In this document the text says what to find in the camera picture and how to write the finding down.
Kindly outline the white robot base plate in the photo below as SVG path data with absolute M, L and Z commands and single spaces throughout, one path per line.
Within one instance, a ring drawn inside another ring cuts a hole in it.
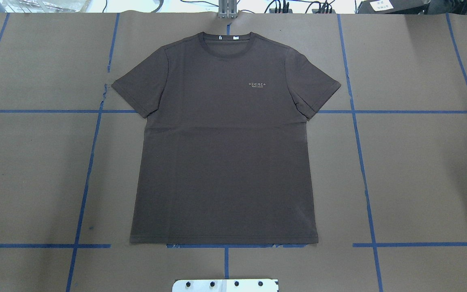
M 279 292 L 277 279 L 182 279 L 173 292 Z

